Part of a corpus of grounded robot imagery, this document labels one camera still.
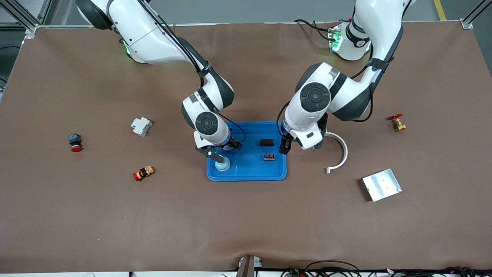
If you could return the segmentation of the red emergency stop yellow collar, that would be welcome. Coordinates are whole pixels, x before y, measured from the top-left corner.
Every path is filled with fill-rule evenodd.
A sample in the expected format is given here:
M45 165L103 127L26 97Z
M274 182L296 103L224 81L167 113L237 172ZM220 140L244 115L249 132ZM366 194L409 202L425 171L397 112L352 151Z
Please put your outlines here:
M133 173L133 178L136 180L136 181L141 181L143 180L144 178L150 176L150 175L153 175L155 173L155 169L148 165L148 166L145 166L144 168L140 168L139 171L137 172L134 172Z

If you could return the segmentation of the white circuit breaker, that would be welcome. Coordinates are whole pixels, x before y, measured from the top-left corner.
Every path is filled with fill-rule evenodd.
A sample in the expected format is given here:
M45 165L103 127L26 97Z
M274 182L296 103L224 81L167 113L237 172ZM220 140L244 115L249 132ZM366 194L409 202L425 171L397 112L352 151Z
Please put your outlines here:
M141 137L146 137L146 132L151 126L153 126L152 121L144 117L135 118L131 124L133 133Z

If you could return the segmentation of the aluminium frame profile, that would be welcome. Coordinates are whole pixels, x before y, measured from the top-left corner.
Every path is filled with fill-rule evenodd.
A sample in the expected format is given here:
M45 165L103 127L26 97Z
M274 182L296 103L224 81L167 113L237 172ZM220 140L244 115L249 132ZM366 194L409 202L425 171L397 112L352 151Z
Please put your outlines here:
M0 0L0 31L21 31L34 34L47 23L55 0Z
M461 18L462 28L473 29L473 22L492 5L492 0L481 0L481 2L465 17Z

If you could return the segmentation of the brown table cover sheet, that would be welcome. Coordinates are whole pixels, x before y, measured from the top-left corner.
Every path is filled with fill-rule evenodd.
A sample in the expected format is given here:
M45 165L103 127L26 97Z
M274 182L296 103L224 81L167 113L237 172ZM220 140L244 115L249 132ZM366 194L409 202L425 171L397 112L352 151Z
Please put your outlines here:
M371 119L328 120L349 149L329 175L327 138L293 145L282 181L210 181L181 115L198 82L187 63L133 62L110 31L26 39L0 102L0 272L228 270L244 255L492 269L492 77L460 23L404 23ZM402 192L373 202L361 179L386 169Z

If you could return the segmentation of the white curved plastic bracket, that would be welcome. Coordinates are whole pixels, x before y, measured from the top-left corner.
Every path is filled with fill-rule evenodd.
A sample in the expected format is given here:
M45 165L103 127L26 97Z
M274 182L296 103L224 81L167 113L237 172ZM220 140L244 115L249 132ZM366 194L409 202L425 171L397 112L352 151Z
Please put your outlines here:
M340 144L340 146L342 147L342 150L343 150L343 157L342 157L341 161L337 165L326 168L326 174L328 175L328 174L331 174L333 170L338 169L345 164L345 162L348 158L348 145L346 144L345 140L341 136L339 136L338 134L326 132L324 134L324 136L325 137L331 137L331 138L337 140L338 143Z

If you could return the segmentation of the red push button black body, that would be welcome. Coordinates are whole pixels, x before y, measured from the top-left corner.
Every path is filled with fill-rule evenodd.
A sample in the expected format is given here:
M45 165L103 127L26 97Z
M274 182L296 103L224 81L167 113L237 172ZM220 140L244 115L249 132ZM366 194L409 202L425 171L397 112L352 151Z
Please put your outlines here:
M70 134L68 136L68 142L71 145L72 152L81 152L83 150L81 146L81 137L77 133Z

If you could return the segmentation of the blue plastic tray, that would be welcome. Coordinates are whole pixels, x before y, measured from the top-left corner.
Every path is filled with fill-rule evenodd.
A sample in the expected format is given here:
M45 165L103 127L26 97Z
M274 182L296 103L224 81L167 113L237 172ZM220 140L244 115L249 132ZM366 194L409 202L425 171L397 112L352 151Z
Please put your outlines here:
M232 149L222 151L220 154L227 157L231 166L225 172L216 170L215 161L207 160L207 177L213 181L278 181L283 180L288 174L288 162L286 155L279 153L281 136L276 128L275 121L243 121L237 122L238 128L228 122L231 135L242 142L240 151ZM273 147L261 147L260 139L274 139ZM275 161L264 161L265 153L274 153Z

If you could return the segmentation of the silver metal plate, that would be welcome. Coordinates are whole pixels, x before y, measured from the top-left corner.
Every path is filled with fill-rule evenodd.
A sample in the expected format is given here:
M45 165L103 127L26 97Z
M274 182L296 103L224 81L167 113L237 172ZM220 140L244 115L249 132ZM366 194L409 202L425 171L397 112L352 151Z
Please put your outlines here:
M386 169L364 177L361 182L373 202L402 192L402 188L392 169Z

